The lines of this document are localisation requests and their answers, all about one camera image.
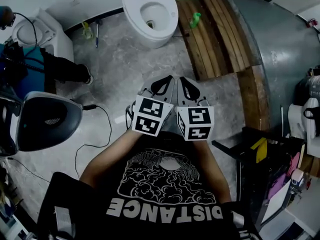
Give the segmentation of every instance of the yellow object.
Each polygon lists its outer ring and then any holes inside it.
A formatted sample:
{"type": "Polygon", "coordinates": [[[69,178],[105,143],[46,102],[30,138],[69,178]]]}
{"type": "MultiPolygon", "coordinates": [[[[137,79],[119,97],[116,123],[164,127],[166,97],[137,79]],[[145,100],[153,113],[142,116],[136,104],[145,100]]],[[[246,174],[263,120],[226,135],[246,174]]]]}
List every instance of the yellow object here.
{"type": "Polygon", "coordinates": [[[258,148],[256,152],[256,163],[261,162],[263,159],[267,157],[267,151],[268,151],[267,145],[268,145],[267,139],[261,138],[251,147],[252,150],[255,150],[256,148],[258,148]]]}

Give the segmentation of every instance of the sneaker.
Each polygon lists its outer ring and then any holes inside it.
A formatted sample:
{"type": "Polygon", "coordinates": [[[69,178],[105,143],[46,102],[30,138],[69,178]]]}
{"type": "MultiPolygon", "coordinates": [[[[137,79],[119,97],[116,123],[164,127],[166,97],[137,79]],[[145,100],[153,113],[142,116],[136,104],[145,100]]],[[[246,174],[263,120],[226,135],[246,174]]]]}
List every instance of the sneaker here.
{"type": "Polygon", "coordinates": [[[88,70],[88,74],[89,74],[89,79],[88,79],[88,81],[85,82],[85,84],[86,85],[91,85],[94,82],[95,79],[91,75],[89,68],[86,65],[84,65],[84,66],[85,66],[86,70],[88,70]]]}

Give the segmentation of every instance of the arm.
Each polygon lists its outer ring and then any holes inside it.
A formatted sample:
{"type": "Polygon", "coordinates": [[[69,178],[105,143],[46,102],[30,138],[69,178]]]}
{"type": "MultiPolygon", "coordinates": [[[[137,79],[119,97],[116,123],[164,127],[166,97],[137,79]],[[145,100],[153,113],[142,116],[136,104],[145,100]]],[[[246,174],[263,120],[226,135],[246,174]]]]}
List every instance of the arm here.
{"type": "Polygon", "coordinates": [[[220,170],[215,157],[206,141],[194,141],[200,168],[212,188],[213,193],[221,204],[231,202],[230,190],[225,176],[220,170]]]}
{"type": "Polygon", "coordinates": [[[80,181],[95,187],[100,176],[133,148],[142,133],[127,130],[120,138],[98,154],[84,169],[80,181]]]}

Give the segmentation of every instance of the toilet lid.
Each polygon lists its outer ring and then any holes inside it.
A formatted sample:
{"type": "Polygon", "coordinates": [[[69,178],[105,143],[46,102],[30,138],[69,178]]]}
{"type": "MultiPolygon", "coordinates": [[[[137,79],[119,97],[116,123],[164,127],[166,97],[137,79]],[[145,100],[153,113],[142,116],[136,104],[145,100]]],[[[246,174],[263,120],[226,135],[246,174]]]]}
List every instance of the toilet lid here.
{"type": "MultiPolygon", "coordinates": [[[[41,19],[31,17],[29,20],[34,24],[37,45],[39,47],[56,36],[56,33],[41,19]]],[[[30,22],[23,19],[14,27],[12,39],[14,42],[18,42],[22,47],[32,47],[36,43],[35,33],[30,22]]]]}
{"type": "MultiPolygon", "coordinates": [[[[130,18],[131,22],[145,35],[154,39],[166,38],[175,31],[178,25],[178,7],[176,0],[122,0],[123,9],[125,9],[127,16],[130,18]],[[148,6],[160,6],[164,7],[167,11],[166,15],[160,19],[165,19],[166,26],[161,30],[153,29],[148,25],[148,16],[143,18],[142,10],[144,7],[148,6]]],[[[152,15],[153,17],[161,17],[161,13],[152,15]]]]}

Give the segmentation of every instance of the black t-shirt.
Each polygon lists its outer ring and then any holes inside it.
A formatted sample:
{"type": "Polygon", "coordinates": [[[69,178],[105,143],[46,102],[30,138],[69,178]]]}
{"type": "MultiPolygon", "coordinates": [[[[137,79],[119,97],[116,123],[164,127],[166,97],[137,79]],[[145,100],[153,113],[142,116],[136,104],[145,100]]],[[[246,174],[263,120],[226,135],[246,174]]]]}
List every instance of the black t-shirt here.
{"type": "Polygon", "coordinates": [[[39,236],[54,235],[57,206],[69,209],[79,239],[238,239],[230,211],[206,185],[194,156],[191,143],[161,132],[142,136],[97,189],[56,172],[41,206],[39,236]]]}

